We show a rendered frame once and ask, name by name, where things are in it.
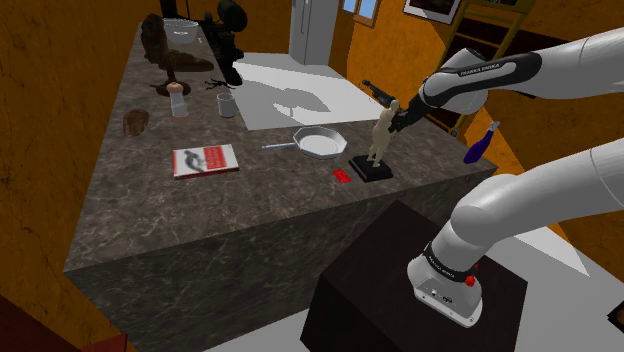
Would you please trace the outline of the beige figure on black base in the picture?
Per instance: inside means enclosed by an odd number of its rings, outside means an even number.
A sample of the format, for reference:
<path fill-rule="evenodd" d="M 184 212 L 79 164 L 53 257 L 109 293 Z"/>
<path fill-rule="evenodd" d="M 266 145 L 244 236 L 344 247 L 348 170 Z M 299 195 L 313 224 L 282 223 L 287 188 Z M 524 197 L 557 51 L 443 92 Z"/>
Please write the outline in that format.
<path fill-rule="evenodd" d="M 393 177 L 391 168 L 382 160 L 382 157 L 394 135 L 393 132 L 389 131 L 389 127 L 399 106 L 398 100 L 392 100 L 389 107 L 381 111 L 372 130 L 373 144 L 368 155 L 356 156 L 349 161 L 349 164 L 365 183 Z"/>

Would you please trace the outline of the blue spray bottle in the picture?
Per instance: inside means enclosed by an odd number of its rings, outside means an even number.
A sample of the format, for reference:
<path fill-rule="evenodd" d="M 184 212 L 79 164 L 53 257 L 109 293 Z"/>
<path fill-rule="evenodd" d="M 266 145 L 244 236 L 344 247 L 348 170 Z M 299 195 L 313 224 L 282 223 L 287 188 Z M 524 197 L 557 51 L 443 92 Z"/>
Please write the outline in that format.
<path fill-rule="evenodd" d="M 473 144 L 467 151 L 466 155 L 463 158 L 463 162 L 465 164 L 476 163 L 483 156 L 484 152 L 487 150 L 491 143 L 494 132 L 499 125 L 499 121 L 493 121 L 490 123 L 484 137 L 477 141 L 475 144 Z"/>

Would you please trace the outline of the grey frying pan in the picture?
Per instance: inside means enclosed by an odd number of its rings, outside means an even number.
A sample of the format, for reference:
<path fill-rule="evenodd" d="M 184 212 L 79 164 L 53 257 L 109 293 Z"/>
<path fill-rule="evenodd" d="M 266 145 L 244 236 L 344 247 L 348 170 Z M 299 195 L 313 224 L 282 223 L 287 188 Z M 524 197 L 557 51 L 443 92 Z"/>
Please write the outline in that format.
<path fill-rule="evenodd" d="M 297 147 L 302 154 L 324 160 L 338 157 L 346 149 L 347 140 L 337 131 L 322 126 L 299 128 L 289 143 L 262 146 L 263 150 Z"/>

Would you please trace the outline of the yellow framed dark shelf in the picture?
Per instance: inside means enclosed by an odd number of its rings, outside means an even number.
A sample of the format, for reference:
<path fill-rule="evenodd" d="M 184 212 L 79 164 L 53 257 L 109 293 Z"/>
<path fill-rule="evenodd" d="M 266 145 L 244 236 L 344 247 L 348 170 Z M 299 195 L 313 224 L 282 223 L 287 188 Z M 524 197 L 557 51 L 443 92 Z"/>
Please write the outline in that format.
<path fill-rule="evenodd" d="M 567 40 L 521 30 L 536 0 L 460 0 L 450 22 L 440 68 L 464 48 L 485 61 L 567 43 Z"/>

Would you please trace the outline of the grey refrigerator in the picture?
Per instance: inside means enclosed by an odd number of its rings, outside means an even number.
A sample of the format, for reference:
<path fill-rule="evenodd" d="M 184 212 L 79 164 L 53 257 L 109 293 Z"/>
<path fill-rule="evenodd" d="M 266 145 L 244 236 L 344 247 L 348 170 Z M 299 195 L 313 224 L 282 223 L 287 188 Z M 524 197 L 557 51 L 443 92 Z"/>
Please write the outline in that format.
<path fill-rule="evenodd" d="M 289 55 L 302 65 L 329 62 L 339 0 L 291 0 Z"/>

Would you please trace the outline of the black robot stand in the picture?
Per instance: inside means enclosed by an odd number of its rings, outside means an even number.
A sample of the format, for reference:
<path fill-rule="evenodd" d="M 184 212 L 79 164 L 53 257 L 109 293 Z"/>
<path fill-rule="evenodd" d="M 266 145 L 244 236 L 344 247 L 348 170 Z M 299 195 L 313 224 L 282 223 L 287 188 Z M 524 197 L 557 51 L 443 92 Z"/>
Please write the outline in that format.
<path fill-rule="evenodd" d="M 439 226 L 396 201 L 320 275 L 301 341 L 309 352 L 514 352 L 527 283 L 478 263 L 483 312 L 471 328 L 414 295 L 407 264 Z"/>

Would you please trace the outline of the grey cup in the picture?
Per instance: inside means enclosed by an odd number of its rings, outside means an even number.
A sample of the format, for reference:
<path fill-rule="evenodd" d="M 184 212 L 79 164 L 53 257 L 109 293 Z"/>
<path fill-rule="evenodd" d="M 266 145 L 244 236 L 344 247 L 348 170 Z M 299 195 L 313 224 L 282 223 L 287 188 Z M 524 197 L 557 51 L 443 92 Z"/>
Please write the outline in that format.
<path fill-rule="evenodd" d="M 235 98 L 230 93 L 219 93 L 217 95 L 217 103 L 221 117 L 232 118 L 238 112 Z"/>

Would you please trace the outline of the red and white book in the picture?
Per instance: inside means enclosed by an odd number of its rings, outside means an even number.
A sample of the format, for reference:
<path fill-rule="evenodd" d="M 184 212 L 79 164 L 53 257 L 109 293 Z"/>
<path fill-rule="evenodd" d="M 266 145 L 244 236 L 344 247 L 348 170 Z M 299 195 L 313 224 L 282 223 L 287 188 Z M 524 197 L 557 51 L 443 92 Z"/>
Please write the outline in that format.
<path fill-rule="evenodd" d="M 231 144 L 173 150 L 172 166 L 175 179 L 195 178 L 240 169 Z"/>

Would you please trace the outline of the clear mill with wooden top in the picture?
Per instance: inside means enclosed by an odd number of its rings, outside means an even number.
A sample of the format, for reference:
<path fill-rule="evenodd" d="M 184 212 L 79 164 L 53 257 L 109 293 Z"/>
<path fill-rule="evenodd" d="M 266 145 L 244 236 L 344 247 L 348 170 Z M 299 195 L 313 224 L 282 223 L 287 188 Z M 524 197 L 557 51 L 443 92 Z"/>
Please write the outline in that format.
<path fill-rule="evenodd" d="M 183 96 L 184 87 L 180 83 L 172 82 L 167 85 L 166 89 L 170 97 L 172 116 L 186 117 L 188 109 Z"/>

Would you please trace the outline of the brown stemmed dish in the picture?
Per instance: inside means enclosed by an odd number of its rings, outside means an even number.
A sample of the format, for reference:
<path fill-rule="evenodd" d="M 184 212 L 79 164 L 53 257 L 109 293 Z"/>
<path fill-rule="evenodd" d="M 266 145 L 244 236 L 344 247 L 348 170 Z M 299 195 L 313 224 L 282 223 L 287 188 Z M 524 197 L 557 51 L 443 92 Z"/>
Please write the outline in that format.
<path fill-rule="evenodd" d="M 175 71 L 173 69 L 167 70 L 167 80 L 164 83 L 152 83 L 150 84 L 150 87 L 154 88 L 159 95 L 169 97 L 169 91 L 167 90 L 167 87 L 173 83 L 179 84 L 183 88 L 183 95 L 188 95 L 191 92 L 191 87 L 189 84 L 176 79 Z"/>

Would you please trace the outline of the dark brown rough sculpture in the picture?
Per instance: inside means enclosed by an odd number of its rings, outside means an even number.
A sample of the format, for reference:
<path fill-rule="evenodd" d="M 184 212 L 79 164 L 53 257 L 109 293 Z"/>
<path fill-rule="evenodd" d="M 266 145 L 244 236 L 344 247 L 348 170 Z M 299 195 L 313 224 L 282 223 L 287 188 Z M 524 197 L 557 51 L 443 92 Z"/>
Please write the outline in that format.
<path fill-rule="evenodd" d="M 174 72 L 207 72 L 214 69 L 214 64 L 206 59 L 170 49 L 162 17 L 149 14 L 142 22 L 141 30 L 144 57 L 160 69 L 171 68 Z"/>

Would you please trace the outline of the brown rock lump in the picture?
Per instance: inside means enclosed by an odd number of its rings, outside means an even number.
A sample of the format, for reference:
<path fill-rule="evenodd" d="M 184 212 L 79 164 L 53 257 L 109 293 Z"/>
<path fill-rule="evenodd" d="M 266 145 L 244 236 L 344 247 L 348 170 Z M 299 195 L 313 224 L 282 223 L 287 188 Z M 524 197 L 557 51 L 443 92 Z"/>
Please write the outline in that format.
<path fill-rule="evenodd" d="M 148 122 L 149 113 L 143 109 L 133 109 L 123 117 L 123 133 L 126 137 L 139 136 L 144 132 Z"/>

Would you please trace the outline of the dark red cabinet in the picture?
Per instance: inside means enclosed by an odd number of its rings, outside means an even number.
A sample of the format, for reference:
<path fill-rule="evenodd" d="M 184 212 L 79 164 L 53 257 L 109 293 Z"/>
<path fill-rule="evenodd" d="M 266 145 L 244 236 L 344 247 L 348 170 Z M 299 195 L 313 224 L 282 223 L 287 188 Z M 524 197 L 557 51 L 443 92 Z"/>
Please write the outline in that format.
<path fill-rule="evenodd" d="M 120 334 L 77 348 L 0 295 L 0 352 L 127 352 Z"/>

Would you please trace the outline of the framed wall picture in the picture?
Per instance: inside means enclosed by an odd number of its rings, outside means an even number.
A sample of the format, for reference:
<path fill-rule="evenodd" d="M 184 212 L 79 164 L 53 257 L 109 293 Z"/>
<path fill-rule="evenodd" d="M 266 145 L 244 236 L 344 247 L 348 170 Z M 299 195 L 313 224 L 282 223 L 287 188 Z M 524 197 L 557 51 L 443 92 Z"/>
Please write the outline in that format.
<path fill-rule="evenodd" d="M 427 20 L 451 24 L 462 0 L 406 0 L 403 12 Z"/>

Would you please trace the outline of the window with wooden frame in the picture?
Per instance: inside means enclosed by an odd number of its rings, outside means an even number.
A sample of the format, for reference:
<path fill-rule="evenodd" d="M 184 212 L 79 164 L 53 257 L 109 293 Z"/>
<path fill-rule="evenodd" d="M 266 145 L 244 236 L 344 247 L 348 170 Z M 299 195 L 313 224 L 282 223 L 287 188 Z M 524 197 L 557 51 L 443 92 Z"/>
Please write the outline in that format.
<path fill-rule="evenodd" d="M 339 10 L 355 22 L 373 28 L 381 0 L 340 0 Z"/>

